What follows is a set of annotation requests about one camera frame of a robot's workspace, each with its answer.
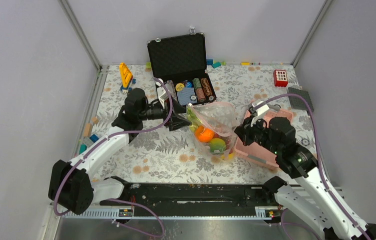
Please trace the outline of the green celery stalk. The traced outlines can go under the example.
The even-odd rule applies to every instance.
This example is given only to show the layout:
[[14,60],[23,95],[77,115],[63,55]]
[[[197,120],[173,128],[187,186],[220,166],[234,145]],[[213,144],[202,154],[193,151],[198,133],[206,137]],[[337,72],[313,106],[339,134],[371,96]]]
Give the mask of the green celery stalk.
[[201,121],[199,118],[196,116],[194,113],[194,110],[191,105],[188,105],[186,107],[186,118],[187,120],[191,123],[189,126],[189,129],[191,132],[195,132],[195,130],[202,125]]

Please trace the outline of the orange fruit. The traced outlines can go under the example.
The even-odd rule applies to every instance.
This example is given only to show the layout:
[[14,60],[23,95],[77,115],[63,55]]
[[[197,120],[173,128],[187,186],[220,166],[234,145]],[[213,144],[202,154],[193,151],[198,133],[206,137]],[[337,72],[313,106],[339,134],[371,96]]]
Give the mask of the orange fruit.
[[194,131],[195,138],[201,143],[208,143],[214,138],[214,135],[215,133],[211,129],[203,125],[198,126]]

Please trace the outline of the clear pink zip bag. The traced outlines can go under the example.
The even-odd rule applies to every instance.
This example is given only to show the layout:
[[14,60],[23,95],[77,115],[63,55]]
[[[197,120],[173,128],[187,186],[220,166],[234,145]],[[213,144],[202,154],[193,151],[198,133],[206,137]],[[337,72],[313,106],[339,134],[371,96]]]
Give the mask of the clear pink zip bag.
[[221,138],[226,142],[227,149],[223,153],[211,154],[208,142],[199,142],[192,132],[199,152],[209,158],[221,161],[232,160],[235,155],[234,146],[237,140],[234,130],[239,126],[235,107],[231,103],[223,101],[215,101],[205,105],[193,105],[191,103],[188,105],[192,106],[202,126],[211,129],[215,133],[214,138]]

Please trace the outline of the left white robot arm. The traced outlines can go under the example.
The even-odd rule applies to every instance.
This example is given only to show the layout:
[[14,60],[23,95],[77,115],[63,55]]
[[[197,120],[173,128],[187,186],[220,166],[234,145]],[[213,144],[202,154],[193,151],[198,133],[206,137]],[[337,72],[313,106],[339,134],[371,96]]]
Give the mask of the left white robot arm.
[[165,106],[157,99],[148,102],[144,90],[130,90],[117,118],[99,140],[71,160],[58,160],[53,165],[48,197],[53,201],[55,214],[61,216],[72,212],[80,215],[90,205],[110,199],[120,206],[129,203],[131,193],[123,180],[111,177],[92,183],[92,178],[118,150],[131,143],[139,133],[148,132],[144,121],[162,119],[158,127],[165,126],[170,131],[189,126],[190,121],[174,112],[174,103],[172,98]]

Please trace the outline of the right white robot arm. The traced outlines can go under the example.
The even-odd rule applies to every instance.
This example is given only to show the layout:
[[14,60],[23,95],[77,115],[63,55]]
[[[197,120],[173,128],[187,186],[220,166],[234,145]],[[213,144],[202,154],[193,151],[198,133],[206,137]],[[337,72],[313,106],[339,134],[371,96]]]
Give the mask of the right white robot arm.
[[300,197],[279,177],[264,184],[262,198],[269,206],[280,204],[297,215],[321,240],[375,240],[376,224],[359,217],[320,173],[318,160],[296,140],[296,130],[285,117],[274,117],[267,126],[261,121],[251,124],[252,117],[236,127],[235,134],[243,145],[252,143],[276,155],[279,168],[297,182],[314,200]]

